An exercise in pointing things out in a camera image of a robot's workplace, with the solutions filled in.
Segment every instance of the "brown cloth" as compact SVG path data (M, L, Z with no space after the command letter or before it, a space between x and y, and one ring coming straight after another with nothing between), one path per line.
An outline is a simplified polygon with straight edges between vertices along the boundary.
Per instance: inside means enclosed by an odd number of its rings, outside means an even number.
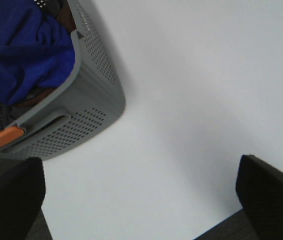
M37 105L40 101L42 101L44 98L46 98L49 94L51 94L54 90L55 88L47 88L46 90L42 91L40 94L29 100L24 100L22 102L14 104L14 107L19 107L19 108L33 107Z
M65 1L62 8L60 9L56 20L66 28L69 34L76 29L72 11L67 1Z

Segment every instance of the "orange handle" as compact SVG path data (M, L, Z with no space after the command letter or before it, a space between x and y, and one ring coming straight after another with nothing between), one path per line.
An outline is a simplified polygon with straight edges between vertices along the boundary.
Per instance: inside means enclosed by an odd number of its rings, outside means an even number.
M10 126L0 131L0 148L20 138L23 134L24 130L18 126Z

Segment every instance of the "gray plastic basket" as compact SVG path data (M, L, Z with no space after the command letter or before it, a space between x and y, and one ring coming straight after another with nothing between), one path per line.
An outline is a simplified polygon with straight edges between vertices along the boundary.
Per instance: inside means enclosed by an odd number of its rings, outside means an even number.
M60 87L9 125L25 133L0 148L2 159L50 159L94 137L124 111L124 93L100 36L80 3L68 3L77 27L71 33L74 68Z

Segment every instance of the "blue towel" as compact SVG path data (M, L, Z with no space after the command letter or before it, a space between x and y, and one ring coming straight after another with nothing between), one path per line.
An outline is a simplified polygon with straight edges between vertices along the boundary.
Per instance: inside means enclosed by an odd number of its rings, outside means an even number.
M67 30L34 0L0 0L0 101L23 101L35 86L56 88L73 70Z

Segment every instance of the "basket handle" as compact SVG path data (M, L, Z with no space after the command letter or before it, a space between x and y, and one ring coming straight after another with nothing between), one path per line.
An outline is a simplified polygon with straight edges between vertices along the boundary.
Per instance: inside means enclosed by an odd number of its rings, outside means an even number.
M14 154L26 148L35 141L41 140L43 137L47 136L56 129L60 128L62 125L67 124L71 119L72 119L71 116L68 114L58 116L55 119L53 119L51 122L48 122L43 128L33 132L31 135L27 136L20 142L17 142L16 144L1 150L1 152L5 154L7 153Z
M10 126L0 131L0 148L20 138L24 130L18 126Z

